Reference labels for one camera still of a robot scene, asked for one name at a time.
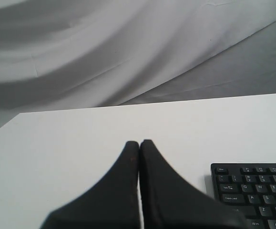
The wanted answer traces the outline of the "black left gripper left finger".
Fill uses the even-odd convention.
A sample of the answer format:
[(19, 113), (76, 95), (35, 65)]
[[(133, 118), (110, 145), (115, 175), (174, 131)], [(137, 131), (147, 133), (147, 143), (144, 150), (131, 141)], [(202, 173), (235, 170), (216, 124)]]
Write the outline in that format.
[(139, 144), (126, 142), (109, 171), (87, 192), (51, 212), (43, 229), (138, 229)]

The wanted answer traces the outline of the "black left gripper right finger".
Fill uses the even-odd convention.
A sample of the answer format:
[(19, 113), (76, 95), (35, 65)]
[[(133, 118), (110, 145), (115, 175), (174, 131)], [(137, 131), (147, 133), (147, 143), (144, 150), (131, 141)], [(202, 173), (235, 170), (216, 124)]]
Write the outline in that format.
[(140, 145), (140, 193), (146, 229), (246, 229), (242, 213), (183, 179), (152, 140)]

